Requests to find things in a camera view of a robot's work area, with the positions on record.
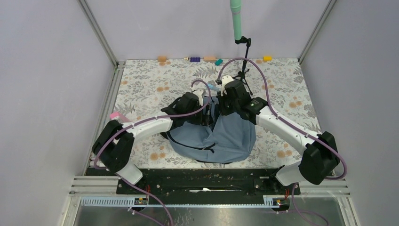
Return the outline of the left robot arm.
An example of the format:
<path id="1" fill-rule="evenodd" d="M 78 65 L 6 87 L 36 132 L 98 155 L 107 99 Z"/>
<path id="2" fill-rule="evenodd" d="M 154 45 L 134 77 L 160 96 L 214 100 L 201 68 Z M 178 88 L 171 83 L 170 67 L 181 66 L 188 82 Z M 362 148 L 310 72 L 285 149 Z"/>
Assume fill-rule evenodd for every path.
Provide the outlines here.
<path id="1" fill-rule="evenodd" d="M 132 192 L 143 192 L 146 187 L 143 173 L 130 161 L 133 145 L 194 121 L 209 103 L 205 96 L 205 90 L 197 89 L 186 92 L 154 117 L 138 122 L 109 121 L 92 146 L 95 155 L 93 166 L 125 179 Z"/>

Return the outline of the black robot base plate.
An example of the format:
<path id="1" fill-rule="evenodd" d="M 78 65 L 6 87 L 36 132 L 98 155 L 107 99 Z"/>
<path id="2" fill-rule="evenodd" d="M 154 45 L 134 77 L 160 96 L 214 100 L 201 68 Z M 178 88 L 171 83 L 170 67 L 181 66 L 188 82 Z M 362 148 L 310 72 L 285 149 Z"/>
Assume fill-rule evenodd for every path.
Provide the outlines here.
<path id="1" fill-rule="evenodd" d="M 283 186 L 275 169 L 142 169 L 137 187 L 164 204 L 262 204 L 263 196 L 286 198 L 299 186 Z"/>

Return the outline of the blue grey backpack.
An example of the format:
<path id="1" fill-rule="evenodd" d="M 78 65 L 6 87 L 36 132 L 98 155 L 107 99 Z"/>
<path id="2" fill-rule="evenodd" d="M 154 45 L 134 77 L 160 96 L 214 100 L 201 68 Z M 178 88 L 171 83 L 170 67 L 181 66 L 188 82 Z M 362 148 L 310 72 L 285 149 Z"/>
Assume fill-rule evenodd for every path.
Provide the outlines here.
<path id="1" fill-rule="evenodd" d="M 229 164 L 243 161 L 255 145 L 255 126 L 237 113 L 221 115 L 215 96 L 209 102 L 216 105 L 217 120 L 211 126 L 185 122 L 182 126 L 161 135 L 176 153 L 199 162 Z"/>

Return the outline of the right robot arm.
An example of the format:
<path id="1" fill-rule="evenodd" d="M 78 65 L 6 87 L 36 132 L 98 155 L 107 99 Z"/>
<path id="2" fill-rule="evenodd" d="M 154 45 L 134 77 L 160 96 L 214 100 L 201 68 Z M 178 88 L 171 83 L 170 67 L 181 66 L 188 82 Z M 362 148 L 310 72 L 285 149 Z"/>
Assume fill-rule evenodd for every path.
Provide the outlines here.
<path id="1" fill-rule="evenodd" d="M 270 188 L 274 193 L 281 194 L 296 182 L 308 181 L 319 185 L 340 163 L 332 134 L 318 134 L 301 128 L 284 116 L 275 116 L 266 100 L 252 98 L 243 82 L 231 76 L 224 76 L 216 82 L 221 85 L 217 98 L 222 114 L 237 113 L 242 119 L 277 135 L 302 156 L 301 160 L 283 165 L 273 174 Z"/>

